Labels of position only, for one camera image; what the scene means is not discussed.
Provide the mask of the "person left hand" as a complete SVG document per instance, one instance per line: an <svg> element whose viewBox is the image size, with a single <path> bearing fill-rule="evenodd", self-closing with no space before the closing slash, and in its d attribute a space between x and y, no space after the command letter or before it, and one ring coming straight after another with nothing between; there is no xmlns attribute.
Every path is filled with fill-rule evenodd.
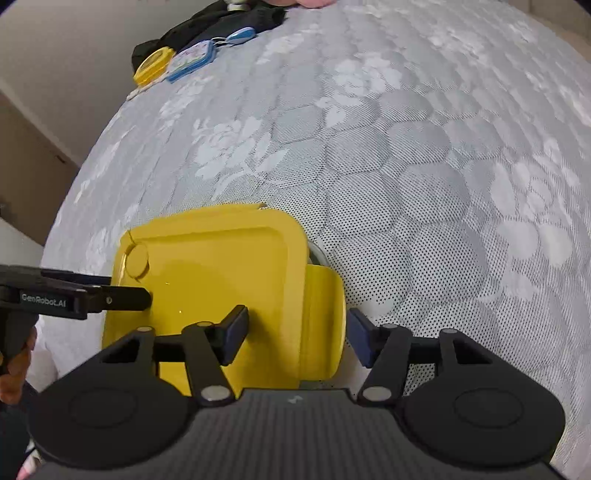
<svg viewBox="0 0 591 480"><path fill-rule="evenodd" d="M23 349L8 362L7 373L1 376L0 382L2 403L6 405L19 403L36 340L37 330L33 327Z"/></svg>

